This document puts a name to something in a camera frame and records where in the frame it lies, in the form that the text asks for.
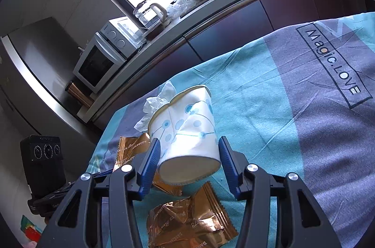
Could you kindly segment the dark brown kitchen cabinet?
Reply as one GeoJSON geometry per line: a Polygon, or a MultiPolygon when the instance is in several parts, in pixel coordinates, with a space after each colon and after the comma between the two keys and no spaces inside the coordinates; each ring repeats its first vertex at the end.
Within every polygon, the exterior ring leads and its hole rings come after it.
{"type": "Polygon", "coordinates": [[[195,25],[137,67],[92,121],[103,130],[116,110],[144,96],[175,74],[274,30],[368,10],[365,0],[241,0],[195,25]]]}

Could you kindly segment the silver refrigerator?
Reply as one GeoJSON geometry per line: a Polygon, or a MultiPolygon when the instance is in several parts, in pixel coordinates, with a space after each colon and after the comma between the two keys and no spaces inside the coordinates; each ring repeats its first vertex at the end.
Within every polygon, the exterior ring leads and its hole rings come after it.
{"type": "Polygon", "coordinates": [[[77,44],[49,17],[1,38],[1,104],[25,136],[58,136],[92,148],[101,131],[78,118],[82,104],[66,90],[77,44]]]}

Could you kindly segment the colourful bags on floor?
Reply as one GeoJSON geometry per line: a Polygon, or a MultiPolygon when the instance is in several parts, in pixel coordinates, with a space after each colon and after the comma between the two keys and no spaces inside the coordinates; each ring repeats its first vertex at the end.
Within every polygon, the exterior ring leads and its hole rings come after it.
{"type": "Polygon", "coordinates": [[[22,215],[20,221],[20,230],[24,233],[24,235],[31,241],[38,243],[43,230],[35,225],[29,218],[25,215],[22,215]]]}

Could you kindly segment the teal grey patterned tablecloth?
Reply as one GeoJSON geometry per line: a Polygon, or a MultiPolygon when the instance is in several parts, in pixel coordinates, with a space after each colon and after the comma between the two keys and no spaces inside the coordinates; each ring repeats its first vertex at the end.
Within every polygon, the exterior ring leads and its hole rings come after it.
{"type": "Polygon", "coordinates": [[[295,172],[343,247],[374,246],[374,13],[278,29],[171,78],[204,84],[218,136],[295,172]]]}

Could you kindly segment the crumpled white tissue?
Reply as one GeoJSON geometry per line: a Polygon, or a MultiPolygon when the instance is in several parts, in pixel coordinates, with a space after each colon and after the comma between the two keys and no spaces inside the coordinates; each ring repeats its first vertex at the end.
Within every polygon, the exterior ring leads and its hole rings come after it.
{"type": "Polygon", "coordinates": [[[173,99],[176,94],[175,86],[171,83],[171,81],[167,81],[156,96],[146,98],[142,110],[144,115],[140,121],[134,125],[134,129],[138,132],[146,132],[149,122],[156,111],[162,106],[170,103],[171,99],[173,99]]]}

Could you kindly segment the white microwave oven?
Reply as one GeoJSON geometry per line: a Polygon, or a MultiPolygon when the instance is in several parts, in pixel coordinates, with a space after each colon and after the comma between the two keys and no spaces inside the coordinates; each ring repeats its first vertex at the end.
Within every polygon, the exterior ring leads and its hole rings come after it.
{"type": "Polygon", "coordinates": [[[129,17],[109,20],[86,45],[73,74],[97,93],[145,42],[129,17]]]}

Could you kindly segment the copper travel tumbler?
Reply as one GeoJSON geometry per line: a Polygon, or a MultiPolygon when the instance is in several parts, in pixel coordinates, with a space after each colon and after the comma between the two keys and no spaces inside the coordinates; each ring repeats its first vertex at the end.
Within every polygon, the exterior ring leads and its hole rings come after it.
{"type": "Polygon", "coordinates": [[[86,96],[72,81],[67,84],[65,90],[86,108],[90,108],[94,103],[94,100],[86,96]]]}

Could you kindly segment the dark red food container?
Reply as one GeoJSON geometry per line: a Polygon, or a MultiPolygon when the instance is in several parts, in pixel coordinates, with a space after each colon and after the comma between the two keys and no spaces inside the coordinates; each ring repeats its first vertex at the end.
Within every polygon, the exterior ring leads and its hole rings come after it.
{"type": "Polygon", "coordinates": [[[154,24],[150,27],[143,35],[143,38],[147,41],[151,41],[156,38],[159,34],[164,31],[164,26],[161,22],[154,24]]]}

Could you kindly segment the glass electric kettle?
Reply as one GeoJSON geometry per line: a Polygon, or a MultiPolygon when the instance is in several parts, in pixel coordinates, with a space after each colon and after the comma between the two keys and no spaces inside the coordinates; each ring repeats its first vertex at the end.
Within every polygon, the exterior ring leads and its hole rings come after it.
{"type": "Polygon", "coordinates": [[[134,9],[133,15],[142,23],[146,29],[150,29],[154,24],[167,21],[167,10],[158,3],[151,0],[143,0],[134,9]]]}

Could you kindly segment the gold foil snack wrapper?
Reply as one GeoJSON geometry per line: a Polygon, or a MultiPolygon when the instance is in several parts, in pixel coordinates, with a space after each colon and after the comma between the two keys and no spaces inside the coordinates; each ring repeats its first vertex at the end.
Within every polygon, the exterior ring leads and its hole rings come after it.
{"type": "Polygon", "coordinates": [[[238,235],[209,181],[150,210],[146,226],[149,247],[221,247],[238,235]]]}

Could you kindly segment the white blue-dotted paper cup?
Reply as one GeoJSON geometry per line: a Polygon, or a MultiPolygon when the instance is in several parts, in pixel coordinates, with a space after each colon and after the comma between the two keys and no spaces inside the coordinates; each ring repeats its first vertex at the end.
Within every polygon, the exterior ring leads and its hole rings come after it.
{"type": "Polygon", "coordinates": [[[211,92],[205,85],[175,95],[153,114],[147,130],[160,142],[157,171],[164,183],[187,185],[220,169],[211,92]]]}

